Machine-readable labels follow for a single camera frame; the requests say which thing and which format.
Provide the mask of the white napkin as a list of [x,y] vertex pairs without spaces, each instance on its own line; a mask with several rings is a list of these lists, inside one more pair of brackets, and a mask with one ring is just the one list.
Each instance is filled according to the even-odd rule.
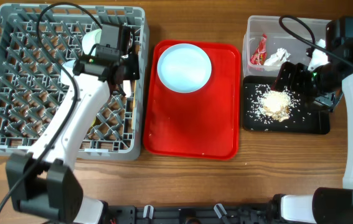
[[283,63],[287,62],[290,53],[284,48],[278,48],[276,53],[270,55],[270,58],[266,59],[264,66],[280,67]]

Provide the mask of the food scraps and rice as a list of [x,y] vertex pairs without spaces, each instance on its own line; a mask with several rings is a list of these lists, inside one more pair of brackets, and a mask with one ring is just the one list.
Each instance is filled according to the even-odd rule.
[[248,118],[259,124],[278,124],[292,121],[299,113],[304,113],[303,100],[300,95],[287,90],[271,90],[270,85],[253,84],[245,87],[247,94]]

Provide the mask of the red sauce packet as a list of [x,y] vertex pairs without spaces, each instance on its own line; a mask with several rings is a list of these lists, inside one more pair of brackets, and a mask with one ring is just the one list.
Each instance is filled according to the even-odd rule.
[[250,57],[251,64],[264,65],[265,60],[267,58],[266,41],[267,41],[267,35],[262,34],[262,37],[261,37],[260,43],[258,44],[257,49],[254,51],[254,54]]

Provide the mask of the light blue food bowl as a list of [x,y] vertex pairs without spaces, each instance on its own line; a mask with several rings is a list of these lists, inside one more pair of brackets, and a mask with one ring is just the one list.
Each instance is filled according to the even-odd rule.
[[99,44],[101,39],[101,29],[87,32],[82,39],[82,50],[84,54],[88,54],[95,44]]

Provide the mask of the white plastic fork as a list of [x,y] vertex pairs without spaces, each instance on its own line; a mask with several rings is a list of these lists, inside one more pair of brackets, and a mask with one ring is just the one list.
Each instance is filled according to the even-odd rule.
[[129,80],[123,81],[123,91],[125,93],[125,97],[131,97],[132,89],[131,89],[131,82]]

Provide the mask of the yellow plastic cup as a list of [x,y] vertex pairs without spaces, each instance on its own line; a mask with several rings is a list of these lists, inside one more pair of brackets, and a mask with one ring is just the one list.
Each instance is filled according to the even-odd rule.
[[93,127],[95,125],[95,123],[96,123],[96,117],[94,117],[94,119],[93,119],[93,121],[92,121],[90,126]]

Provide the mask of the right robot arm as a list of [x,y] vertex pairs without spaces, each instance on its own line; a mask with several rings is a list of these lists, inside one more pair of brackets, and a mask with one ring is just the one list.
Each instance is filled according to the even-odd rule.
[[341,90],[347,106],[347,163],[342,188],[320,187],[312,195],[278,194],[268,202],[266,219],[281,223],[353,223],[353,17],[326,26],[326,46],[320,47],[279,25],[291,36],[328,56],[328,63],[309,71],[301,63],[285,62],[272,90],[285,88],[314,100]]

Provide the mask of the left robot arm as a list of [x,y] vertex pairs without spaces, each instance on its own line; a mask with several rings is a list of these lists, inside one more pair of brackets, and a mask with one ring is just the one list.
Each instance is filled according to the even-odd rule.
[[100,40],[80,58],[61,64],[69,86],[55,116],[27,154],[6,163],[13,209],[59,223],[111,223],[108,204],[85,196],[73,169],[93,118],[125,80],[137,80],[134,29],[104,23]]

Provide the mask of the black waste tray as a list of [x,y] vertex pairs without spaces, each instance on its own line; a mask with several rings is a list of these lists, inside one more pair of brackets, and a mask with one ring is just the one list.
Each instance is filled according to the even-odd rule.
[[[305,105],[304,96],[290,90],[271,91],[274,77],[247,76],[243,79],[241,114],[247,131],[276,131],[327,134],[331,129],[329,113],[314,111]],[[264,109],[264,102],[280,100],[285,104],[283,116],[276,118]]]

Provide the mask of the grey dishwasher rack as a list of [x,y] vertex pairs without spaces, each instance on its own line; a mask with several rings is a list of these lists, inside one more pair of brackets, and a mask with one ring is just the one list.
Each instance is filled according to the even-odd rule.
[[140,79],[132,95],[114,93],[96,114],[78,157],[132,161],[141,153],[149,26],[136,6],[0,6],[0,156],[25,153],[48,127],[67,85],[60,64],[82,54],[83,36],[105,22],[134,29]]

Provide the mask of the clear plastic bin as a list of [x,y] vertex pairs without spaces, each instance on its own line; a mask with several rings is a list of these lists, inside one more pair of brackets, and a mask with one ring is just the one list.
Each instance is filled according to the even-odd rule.
[[[285,32],[279,25],[279,16],[250,16],[248,18],[247,31],[244,36],[244,44],[242,50],[242,70],[243,76],[263,76],[277,77],[280,67],[254,65],[250,62],[250,57],[255,53],[262,35],[267,36],[266,52],[267,58],[275,54],[278,49],[283,48],[291,54],[287,60],[291,63],[302,63],[309,65],[311,58],[306,55],[308,45],[295,39],[293,36]],[[326,25],[330,20],[299,18],[314,33],[315,40],[325,40]],[[299,36],[311,41],[309,32],[299,23],[292,19],[283,19],[283,24]]]

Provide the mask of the light blue plate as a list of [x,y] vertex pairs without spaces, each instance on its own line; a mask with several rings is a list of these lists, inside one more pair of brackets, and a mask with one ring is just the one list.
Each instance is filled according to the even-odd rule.
[[203,88],[212,75],[207,53],[193,44],[176,44],[159,57],[157,73],[161,83],[176,93],[192,93]]

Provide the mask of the red plastic tray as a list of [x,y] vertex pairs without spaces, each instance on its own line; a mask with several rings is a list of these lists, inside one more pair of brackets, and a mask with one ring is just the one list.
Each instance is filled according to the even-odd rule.
[[230,44],[195,42],[210,58],[207,84],[192,93],[176,93],[160,81],[160,56],[177,40],[154,48],[143,131],[143,145],[163,156],[229,160],[238,151],[242,59]]

